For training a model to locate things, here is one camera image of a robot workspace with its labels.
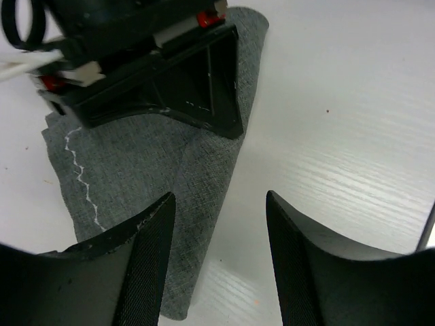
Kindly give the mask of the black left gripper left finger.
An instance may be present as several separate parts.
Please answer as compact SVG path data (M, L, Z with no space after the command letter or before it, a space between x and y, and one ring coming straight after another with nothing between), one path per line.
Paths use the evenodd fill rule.
M63 252L1 246L2 325L157 325L175 196Z

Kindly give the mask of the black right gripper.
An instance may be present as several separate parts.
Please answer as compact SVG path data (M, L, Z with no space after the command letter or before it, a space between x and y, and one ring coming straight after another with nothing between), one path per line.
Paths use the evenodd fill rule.
M17 3L1 2L16 49L1 79L32 78L52 110L95 128L168 116L227 139L243 133L237 100L239 35L226 1L32 1L26 39Z

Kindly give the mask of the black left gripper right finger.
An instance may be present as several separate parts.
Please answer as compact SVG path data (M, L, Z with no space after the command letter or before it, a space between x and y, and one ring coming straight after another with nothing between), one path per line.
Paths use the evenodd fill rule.
M399 255L354 241L266 195L284 325L433 325L434 250Z

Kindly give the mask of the grey cloth napkin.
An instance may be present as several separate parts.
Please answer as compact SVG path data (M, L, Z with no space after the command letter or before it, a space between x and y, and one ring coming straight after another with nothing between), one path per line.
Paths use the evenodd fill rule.
M167 192L176 216L161 314L184 320L243 144L163 115L86 130L46 116L42 131L78 241L140 213Z

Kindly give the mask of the right aluminium frame post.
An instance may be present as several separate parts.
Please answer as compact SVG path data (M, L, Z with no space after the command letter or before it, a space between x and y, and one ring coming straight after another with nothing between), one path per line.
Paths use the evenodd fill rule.
M432 205L431 211L428 215L428 219L424 225L421 237L419 242L417 243L416 251L424 250L429 242L430 234L432 233L432 229L434 227L434 215L435 215L435 203Z

